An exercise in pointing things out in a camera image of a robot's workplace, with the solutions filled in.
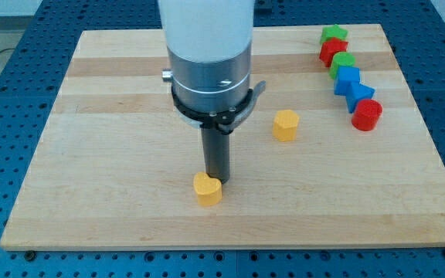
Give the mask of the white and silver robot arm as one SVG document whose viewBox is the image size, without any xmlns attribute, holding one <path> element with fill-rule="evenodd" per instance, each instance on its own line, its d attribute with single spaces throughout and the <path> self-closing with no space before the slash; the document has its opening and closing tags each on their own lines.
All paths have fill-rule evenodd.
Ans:
<svg viewBox="0 0 445 278">
<path fill-rule="evenodd" d="M 198 112 L 239 104 L 250 87 L 254 0 L 159 0 L 174 95 Z"/>
</svg>

